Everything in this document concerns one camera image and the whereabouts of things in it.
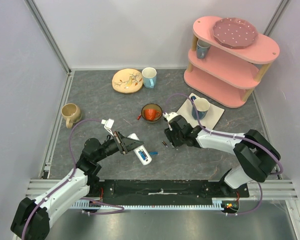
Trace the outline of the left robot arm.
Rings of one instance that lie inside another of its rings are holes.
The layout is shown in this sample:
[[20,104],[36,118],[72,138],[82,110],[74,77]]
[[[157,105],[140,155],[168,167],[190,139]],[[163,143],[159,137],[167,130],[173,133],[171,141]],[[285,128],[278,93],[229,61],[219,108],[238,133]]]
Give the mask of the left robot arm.
[[26,197],[19,203],[11,231],[23,240],[45,239],[58,218],[76,201],[98,194],[99,161],[115,153],[125,155],[142,145],[143,141],[118,131],[103,143],[88,139],[74,168],[59,183],[35,199]]

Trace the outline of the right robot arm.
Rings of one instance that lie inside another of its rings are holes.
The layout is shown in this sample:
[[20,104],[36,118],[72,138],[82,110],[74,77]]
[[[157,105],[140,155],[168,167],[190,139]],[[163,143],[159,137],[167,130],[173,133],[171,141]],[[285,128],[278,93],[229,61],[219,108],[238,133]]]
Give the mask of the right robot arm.
[[219,184],[225,197],[250,181],[264,182],[275,166],[281,166],[278,151],[256,130],[247,133],[227,133],[210,130],[201,124],[192,127],[181,115],[165,113],[168,128],[165,135],[173,147],[187,145],[202,149],[215,149],[237,157],[240,166],[229,170]]

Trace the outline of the white remote control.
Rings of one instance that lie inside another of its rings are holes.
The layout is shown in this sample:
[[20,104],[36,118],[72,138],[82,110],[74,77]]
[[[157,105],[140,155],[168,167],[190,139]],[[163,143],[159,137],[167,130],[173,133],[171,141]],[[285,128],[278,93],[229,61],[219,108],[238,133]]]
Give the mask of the white remote control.
[[152,157],[145,149],[144,145],[135,148],[133,152],[136,154],[142,165],[145,166],[152,162]]

